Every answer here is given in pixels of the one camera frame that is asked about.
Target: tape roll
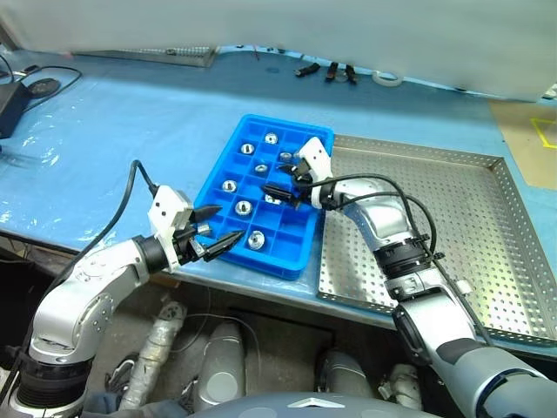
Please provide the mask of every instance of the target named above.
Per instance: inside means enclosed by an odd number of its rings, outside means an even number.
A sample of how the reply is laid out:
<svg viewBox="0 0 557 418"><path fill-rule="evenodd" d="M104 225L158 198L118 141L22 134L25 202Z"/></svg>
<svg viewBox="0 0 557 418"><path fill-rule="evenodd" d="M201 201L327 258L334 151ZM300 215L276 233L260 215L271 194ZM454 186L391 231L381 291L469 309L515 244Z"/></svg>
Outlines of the tape roll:
<svg viewBox="0 0 557 418"><path fill-rule="evenodd" d="M383 78L381 77L383 74L392 74L394 78ZM379 84L384 85L385 87L396 87L397 85L401 85L404 77L394 73L394 72L382 72L382 71L373 71L372 72L372 80Z"/></svg>

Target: perforated metal tray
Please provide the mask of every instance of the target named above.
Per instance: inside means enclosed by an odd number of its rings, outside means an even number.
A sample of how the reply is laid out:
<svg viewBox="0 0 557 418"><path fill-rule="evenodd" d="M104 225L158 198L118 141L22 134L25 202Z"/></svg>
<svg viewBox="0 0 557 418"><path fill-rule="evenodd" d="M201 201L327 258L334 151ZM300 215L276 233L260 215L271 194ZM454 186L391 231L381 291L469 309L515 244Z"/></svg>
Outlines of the perforated metal tray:
<svg viewBox="0 0 557 418"><path fill-rule="evenodd" d="M503 158L336 136L332 172L380 172L422 200L438 229L438 251L489 332L522 343L555 345L557 286ZM428 231L419 210L419 229ZM318 296L389 313L373 255L344 215L325 217Z"/></svg>

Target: black cable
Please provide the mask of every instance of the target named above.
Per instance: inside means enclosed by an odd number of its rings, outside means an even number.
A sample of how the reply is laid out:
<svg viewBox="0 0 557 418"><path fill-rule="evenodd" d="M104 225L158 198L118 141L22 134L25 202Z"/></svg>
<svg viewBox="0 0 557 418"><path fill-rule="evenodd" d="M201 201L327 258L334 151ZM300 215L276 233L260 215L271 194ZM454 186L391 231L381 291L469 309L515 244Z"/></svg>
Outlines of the black cable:
<svg viewBox="0 0 557 418"><path fill-rule="evenodd" d="M10 75L11 75L10 83L13 83L14 81L16 81L16 78L14 77L14 71L11 70L10 63L8 62L8 60L6 58L3 57L2 54L0 54L0 59L2 59L3 63L6 64L6 67L8 67L8 71L10 72Z"/></svg>
<svg viewBox="0 0 557 418"><path fill-rule="evenodd" d="M127 207L128 205L128 201L130 200L130 196L131 196L131 190L133 188L133 183L135 181L135 177L136 177L136 170L139 168L139 171L141 171L141 174L145 180L145 183L147 183L147 185L149 186L149 190L151 191L151 194L154 197L154 194L157 192L157 186L151 181L151 179L149 178L149 176L147 175L147 172L145 171L145 168L143 167L143 165L141 164L141 161L139 160L134 160L131 163L131 167L130 167L130 174L128 176L128 182L126 184L125 190L124 190L124 195L122 196L122 200L120 201L120 205L118 206L118 209L116 210L116 212L114 213L114 216L112 216L111 221L103 228L103 230L95 237L95 239L93 241L91 241L81 252L79 252L76 257L70 262L70 264L68 264L65 269L52 281L52 283L50 283L50 285L48 286L48 288L44 291L43 297L41 298L41 300L39 301L39 305L41 304L41 302L43 301L44 297L51 292L55 287L59 286L60 284L62 284L68 277L69 273L71 273L71 271L73 270L73 268L76 266L76 264L91 250L93 249L93 247L95 247L101 239L104 238L104 236L112 229L112 227L114 225L116 225L116 223L119 221L120 217L122 216L122 213L124 213L124 209L125 207ZM30 324L27 328L27 333L25 334L24 338L23 338L23 343L22 343L22 350L27 350L30 341L31 341L31 336L33 335L33 320L34 317L31 319ZM19 366L21 365L21 357L18 355L14 361L13 366L11 367L10 370L10 374L8 375L8 378L6 379L6 382L3 385L2 391L0 391L0 405L2 405L2 402L4 400L4 398L6 397L6 395L8 394L11 384L13 383L14 379L16 378L17 375L17 370L19 369Z"/></svg>
<svg viewBox="0 0 557 418"><path fill-rule="evenodd" d="M83 73L80 70L78 70L77 68L66 67L66 66L63 66L63 65L45 65L43 67L40 67L36 71L30 72L29 74L24 75L23 77L19 78L17 81L24 81L27 77L29 77L31 75L35 75L42 70L48 70L49 68L74 71L74 72L76 72L77 75L68 84L66 84L64 87L62 87L59 90L54 91L52 94L50 94L46 98L41 98L40 100L36 101L34 104L25 108L25 110L23 112L30 111L31 109L34 109L39 105L42 105L47 100L55 97L56 95L60 94L62 91L70 88L73 84L75 84L78 81L79 78L81 78L83 76Z"/></svg>
<svg viewBox="0 0 557 418"><path fill-rule="evenodd" d="M396 192L376 192L376 193L363 194L356 198L347 199L343 201L342 203L337 205L335 209L342 209L346 205L350 205L359 200L369 199L369 198L379 198L382 196L399 197L399 194ZM424 205L420 200L418 200L414 196L407 194L406 198L411 202L413 202L414 204L416 204L416 206L419 207L419 209L424 213L424 215L426 215L427 223L429 224L429 230L431 233L431 241L429 242L429 251L431 253L435 253L435 247L437 246L437 227L435 226L435 221L433 220L432 214L429 212L426 205Z"/></svg>
<svg viewBox="0 0 557 418"><path fill-rule="evenodd" d="M299 188L313 188L313 187L319 187L321 185L330 185L332 183L338 183L339 181L343 181L343 180L353 180L353 179L380 179L380 180L383 180L383 181L389 183L390 185L392 185L394 187L394 189L399 193L399 196L400 196L400 199L402 200L402 203L404 205L404 208L405 208L405 211L406 211L406 216L408 217L408 222L410 223L410 226L412 227L412 229L418 235L420 235L419 229L416 226L416 223L415 223L413 215L412 215L412 210L410 209L410 206L408 205L408 199L406 198L406 195L404 194L404 192L402 191L400 186L394 180L390 179L387 176L383 176L381 174L374 174L374 173L357 173L357 174L348 174L348 175L345 175L345 176L338 176L338 177L333 177L333 178L330 178L330 179L317 181L315 183L311 183L310 185L297 182L296 186L299 187ZM464 297L464 295L460 291L457 284L449 276L449 274L446 272L445 268L439 263L439 261L436 260L433 257L433 252L430 251L430 249L426 246L426 244L424 244L424 242L421 242L420 244L422 245L422 247L426 251L429 258L432 260L433 264L439 269L441 275L445 278L445 281L446 281L447 285L449 285L449 287L453 291L456 298L459 300L462 307L466 310L466 312L468 313L468 316L470 316L470 319L472 320L473 324L478 329L478 332L480 333L482 338L486 341L486 344L488 346L493 346L493 340L491 339L491 336L489 335L489 332L486 330L484 325L481 323L480 319L478 318L478 315L476 315L476 313L473 311L472 307L470 306L470 303L468 303L468 300L466 300L466 298Z"/></svg>

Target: blue table surface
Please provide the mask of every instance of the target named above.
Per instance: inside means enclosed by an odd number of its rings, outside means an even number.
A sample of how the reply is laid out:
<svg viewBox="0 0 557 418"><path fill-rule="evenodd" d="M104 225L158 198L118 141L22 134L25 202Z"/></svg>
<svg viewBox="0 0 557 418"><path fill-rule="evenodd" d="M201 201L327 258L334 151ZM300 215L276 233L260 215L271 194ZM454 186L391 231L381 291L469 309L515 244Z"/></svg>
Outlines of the blue table surface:
<svg viewBox="0 0 557 418"><path fill-rule="evenodd" d="M296 78L305 63L251 52L221 54L211 68L18 51L14 70L30 64L74 66L84 77L23 115L0 142L0 230L82 249L117 208L130 162L154 181L195 199L226 141L246 113L332 128L337 134L491 154L505 158L549 263L557 271L557 192L528 186L486 99L432 86L386 88L323 83L324 71ZM45 71L40 77L70 80ZM130 204L101 245L150 234L150 194L141 179ZM377 313L316 297L321 238L299 280L278 280L224 261L197 262L184 273L205 284L290 300L331 314L373 320Z"/></svg>

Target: power adapter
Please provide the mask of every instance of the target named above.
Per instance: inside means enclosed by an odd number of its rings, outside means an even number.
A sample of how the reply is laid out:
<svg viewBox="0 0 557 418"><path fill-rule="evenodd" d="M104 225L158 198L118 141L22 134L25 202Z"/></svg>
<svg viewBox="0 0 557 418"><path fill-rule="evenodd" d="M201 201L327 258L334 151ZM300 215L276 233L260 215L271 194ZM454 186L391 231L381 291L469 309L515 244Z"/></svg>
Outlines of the power adapter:
<svg viewBox="0 0 557 418"><path fill-rule="evenodd" d="M23 83L0 84L0 139L11 136L30 100L31 94Z"/></svg>

